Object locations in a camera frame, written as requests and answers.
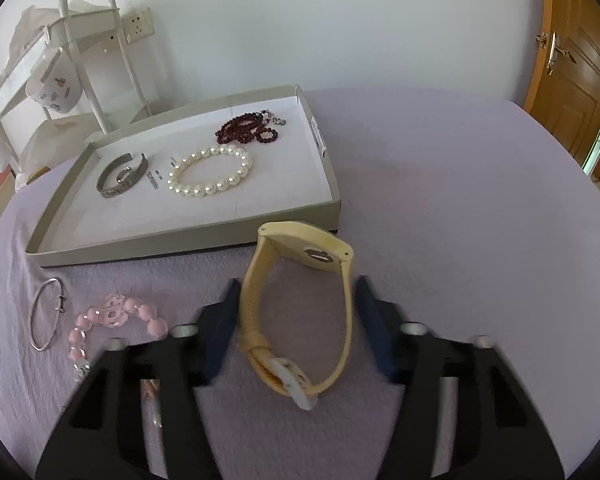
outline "door panel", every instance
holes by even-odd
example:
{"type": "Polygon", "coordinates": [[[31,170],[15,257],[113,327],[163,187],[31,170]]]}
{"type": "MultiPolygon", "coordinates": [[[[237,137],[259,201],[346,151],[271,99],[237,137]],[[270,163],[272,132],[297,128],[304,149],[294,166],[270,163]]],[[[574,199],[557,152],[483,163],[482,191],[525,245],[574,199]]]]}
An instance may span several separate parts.
{"type": "Polygon", "coordinates": [[[542,24],[548,40],[539,47],[537,87],[530,89],[525,110],[582,165],[600,130],[600,6],[595,0],[550,1],[542,24]]]}

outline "wall socket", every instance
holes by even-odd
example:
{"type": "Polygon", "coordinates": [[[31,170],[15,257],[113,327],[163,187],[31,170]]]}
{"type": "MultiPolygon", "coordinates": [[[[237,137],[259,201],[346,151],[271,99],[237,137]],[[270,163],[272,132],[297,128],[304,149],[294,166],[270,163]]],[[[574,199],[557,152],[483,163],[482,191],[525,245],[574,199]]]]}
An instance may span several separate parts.
{"type": "Polygon", "coordinates": [[[155,34],[154,17],[149,7],[134,9],[122,16],[126,44],[135,43],[155,34]]]}

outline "yellow watch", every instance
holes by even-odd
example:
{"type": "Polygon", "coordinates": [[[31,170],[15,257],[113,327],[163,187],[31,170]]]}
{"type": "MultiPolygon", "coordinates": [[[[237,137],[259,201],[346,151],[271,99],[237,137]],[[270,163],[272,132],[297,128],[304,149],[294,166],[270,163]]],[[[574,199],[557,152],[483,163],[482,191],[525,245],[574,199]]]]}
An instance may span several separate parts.
{"type": "Polygon", "coordinates": [[[240,349],[251,367],[270,388],[292,397],[310,410],[317,395],[329,388],[344,370],[349,357],[353,326],[350,274],[353,249],[331,233],[302,222],[270,222],[258,229],[258,245],[244,277],[240,294],[240,349]],[[260,333],[260,293],[276,261],[286,256],[318,270],[337,272],[342,277],[346,304],[346,335],[335,370],[319,384],[311,384],[292,361],[275,357],[260,333]]]}

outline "purple tablecloth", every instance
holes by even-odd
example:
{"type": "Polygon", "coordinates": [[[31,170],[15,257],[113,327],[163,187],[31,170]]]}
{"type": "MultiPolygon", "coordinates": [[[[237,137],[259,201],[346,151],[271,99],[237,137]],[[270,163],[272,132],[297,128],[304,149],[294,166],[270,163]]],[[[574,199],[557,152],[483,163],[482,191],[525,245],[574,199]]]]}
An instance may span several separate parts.
{"type": "MultiPolygon", "coordinates": [[[[307,95],[340,186],[339,236],[356,252],[356,272],[441,336],[492,335],[573,471],[600,437],[600,195],[593,184],[512,103],[416,89],[307,95]]],[[[120,292],[155,303],[170,326],[188,322],[230,278],[243,277],[253,253],[40,269],[24,247],[67,170],[64,164],[18,193],[0,220],[0,438],[31,474],[74,387],[66,334],[78,312],[120,292]],[[51,276],[66,285],[68,313],[61,336],[40,353],[29,345],[27,315],[51,276]]],[[[285,262],[263,306],[277,354],[314,381],[325,377],[344,335],[337,277],[285,262]]],[[[53,314],[43,304],[40,337],[53,314]]],[[[109,337],[146,340],[142,329],[138,320],[100,327],[88,335],[88,355],[109,337]]],[[[372,480],[401,394],[375,370],[358,324],[346,371],[311,412],[269,390],[235,344],[215,385],[199,390],[226,480],[372,480]]],[[[147,446],[154,471],[164,475],[156,431],[147,431],[147,446]]]]}

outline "watch buckle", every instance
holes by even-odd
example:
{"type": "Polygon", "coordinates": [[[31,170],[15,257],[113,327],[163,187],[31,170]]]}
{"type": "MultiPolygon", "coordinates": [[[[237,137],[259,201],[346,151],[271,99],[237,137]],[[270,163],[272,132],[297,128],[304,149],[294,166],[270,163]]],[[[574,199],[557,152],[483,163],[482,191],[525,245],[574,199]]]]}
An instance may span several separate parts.
{"type": "Polygon", "coordinates": [[[292,361],[284,357],[273,357],[270,361],[271,368],[291,398],[302,410],[309,411],[318,402],[318,396],[308,396],[305,392],[311,382],[304,372],[292,361]]]}

